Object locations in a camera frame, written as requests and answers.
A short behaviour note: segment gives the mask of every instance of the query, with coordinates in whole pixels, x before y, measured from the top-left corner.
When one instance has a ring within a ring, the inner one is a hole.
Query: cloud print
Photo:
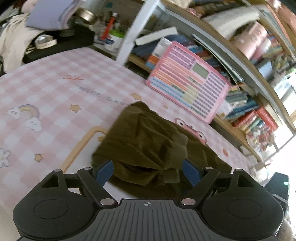
[[[26,127],[28,127],[29,129],[34,130],[36,132],[41,131],[41,122],[36,117],[32,117],[31,119],[26,120],[24,125]]]
[[[20,110],[18,109],[18,107],[10,109],[9,111],[7,111],[7,113],[11,115],[14,119],[20,118]]]

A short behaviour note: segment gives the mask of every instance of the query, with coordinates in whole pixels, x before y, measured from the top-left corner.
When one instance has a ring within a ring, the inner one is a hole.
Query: stack of books
[[[278,128],[278,125],[265,110],[264,106],[257,110],[247,112],[245,115],[234,121],[232,125],[234,128],[239,128],[246,134],[255,129],[260,131],[271,130],[274,132]]]
[[[237,119],[244,116],[247,112],[259,108],[256,101],[248,95],[245,91],[240,93],[228,95],[225,100],[234,107],[234,109],[227,115],[227,120]]]

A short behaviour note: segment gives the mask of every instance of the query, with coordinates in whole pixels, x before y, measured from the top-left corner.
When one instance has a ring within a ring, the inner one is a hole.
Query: white container
[[[111,30],[104,44],[105,49],[110,52],[117,53],[123,38],[124,38],[124,33],[118,30]]]

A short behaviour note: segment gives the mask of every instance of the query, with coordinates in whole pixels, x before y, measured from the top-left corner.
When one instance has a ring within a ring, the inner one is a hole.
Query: brown cloth
[[[231,171],[228,164],[194,135],[160,117],[143,102],[127,106],[112,125],[93,154],[94,170],[106,159],[114,163],[116,178],[111,181],[132,195],[131,189],[145,186],[160,193],[173,187],[171,194],[176,196],[177,189],[189,184],[183,174],[180,181],[184,159],[201,168],[211,166],[223,173]]]

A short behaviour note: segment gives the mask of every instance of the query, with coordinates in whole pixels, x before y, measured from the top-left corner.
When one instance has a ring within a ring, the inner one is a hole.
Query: purple folded cloth
[[[67,29],[69,18],[80,6],[80,0],[39,0],[27,19],[26,27],[42,30]]]

